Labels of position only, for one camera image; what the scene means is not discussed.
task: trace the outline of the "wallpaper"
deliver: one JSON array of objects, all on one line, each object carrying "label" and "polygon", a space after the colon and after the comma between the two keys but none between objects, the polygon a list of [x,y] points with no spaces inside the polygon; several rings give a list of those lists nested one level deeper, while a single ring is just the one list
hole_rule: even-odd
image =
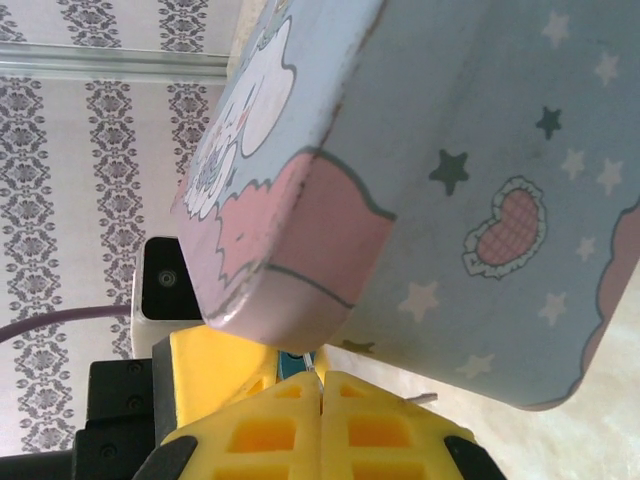
[{"label": "wallpaper", "polygon": [[[218,52],[233,29],[214,34],[222,24],[214,13],[234,5],[5,1],[0,40]],[[213,78],[145,83],[0,71],[1,324],[130,301],[135,252],[148,236],[174,233],[169,207],[222,89]],[[70,449],[85,421],[89,365],[129,355],[124,317],[53,325],[0,344],[0,456]]]},{"label": "wallpaper", "polygon": [[228,55],[240,5],[239,0],[2,0],[0,41]]}]

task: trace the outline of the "camera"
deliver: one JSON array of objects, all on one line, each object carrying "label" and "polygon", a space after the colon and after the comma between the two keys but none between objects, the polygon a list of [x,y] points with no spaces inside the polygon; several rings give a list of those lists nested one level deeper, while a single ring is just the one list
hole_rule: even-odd
[{"label": "camera", "polygon": [[144,243],[136,261],[131,309],[135,358],[150,357],[153,345],[171,332],[202,324],[177,238],[151,237]]}]

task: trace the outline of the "box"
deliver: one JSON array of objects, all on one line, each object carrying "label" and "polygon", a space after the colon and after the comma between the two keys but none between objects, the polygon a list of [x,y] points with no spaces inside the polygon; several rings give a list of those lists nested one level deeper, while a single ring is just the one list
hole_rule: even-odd
[{"label": "box", "polygon": [[268,2],[173,208],[209,325],[566,399],[640,256],[620,8]]}]

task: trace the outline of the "star print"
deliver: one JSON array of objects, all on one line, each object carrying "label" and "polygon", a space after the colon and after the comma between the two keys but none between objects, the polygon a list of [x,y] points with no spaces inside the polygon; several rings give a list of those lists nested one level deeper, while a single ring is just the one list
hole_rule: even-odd
[{"label": "star print", "polygon": [[539,317],[544,317],[549,320],[549,326],[555,326],[558,321],[558,317],[567,311],[567,307],[564,306],[564,301],[567,298],[566,293],[561,295],[547,294],[547,304],[542,310],[538,312]]},{"label": "star print", "polygon": [[536,123],[536,127],[544,130],[544,138],[551,140],[551,136],[555,130],[560,130],[560,114],[562,110],[551,111],[547,107],[542,107],[542,120]]},{"label": "star print", "polygon": [[353,353],[373,353],[371,349],[374,345],[374,342],[356,343],[351,340],[343,340],[341,347]]},{"label": "star print", "polygon": [[602,79],[602,85],[607,86],[609,82],[613,78],[618,78],[618,59],[620,57],[616,55],[615,57],[610,56],[607,52],[602,54],[602,59],[600,60],[600,64],[593,71],[596,75],[598,75]]},{"label": "star print", "polygon": [[549,15],[549,23],[542,30],[542,34],[545,37],[549,37],[553,48],[558,48],[560,42],[569,38],[569,15],[558,15],[556,12],[551,12]]},{"label": "star print", "polygon": [[576,250],[576,253],[582,257],[582,261],[586,262],[589,260],[589,257],[596,252],[594,244],[596,243],[595,238],[583,238],[580,240],[580,246]]},{"label": "star print", "polygon": [[613,192],[613,187],[622,183],[622,176],[620,175],[620,170],[622,169],[622,162],[611,163],[611,161],[606,158],[604,161],[604,170],[596,181],[604,185],[604,191],[607,194],[607,197],[611,195]]},{"label": "star print", "polygon": [[464,170],[464,163],[467,161],[468,155],[461,153],[454,157],[449,155],[446,150],[440,150],[439,154],[440,164],[429,174],[429,179],[444,183],[445,192],[450,197],[453,195],[456,183],[469,180],[469,174]]},{"label": "star print", "polygon": [[430,308],[436,308],[440,303],[436,298],[438,282],[431,282],[427,286],[411,282],[409,284],[409,296],[398,305],[401,312],[410,312],[416,323],[424,318],[424,313]]},{"label": "star print", "polygon": [[462,367],[456,368],[456,372],[464,373],[464,375],[467,377],[467,380],[471,380],[481,373],[490,373],[491,362],[494,358],[495,355],[493,353],[491,355],[487,355],[486,357],[476,357],[475,355],[470,355],[467,363]]},{"label": "star print", "polygon": [[569,180],[575,180],[578,174],[584,170],[584,152],[567,150],[567,158],[562,164],[562,169],[569,173]]}]

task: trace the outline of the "black screw hole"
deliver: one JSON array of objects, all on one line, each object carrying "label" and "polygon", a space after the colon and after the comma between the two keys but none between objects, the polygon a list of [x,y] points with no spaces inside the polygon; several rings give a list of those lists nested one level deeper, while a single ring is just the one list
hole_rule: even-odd
[{"label": "black screw hole", "polygon": [[118,454],[118,449],[113,443],[106,443],[100,447],[100,456],[102,458],[113,458]]},{"label": "black screw hole", "polygon": [[127,399],[127,408],[129,410],[138,410],[142,407],[144,400],[140,395],[131,395]]},{"label": "black screw hole", "polygon": [[129,362],[129,364],[127,365],[127,371],[131,375],[137,375],[142,371],[142,363],[138,362],[137,360]]}]

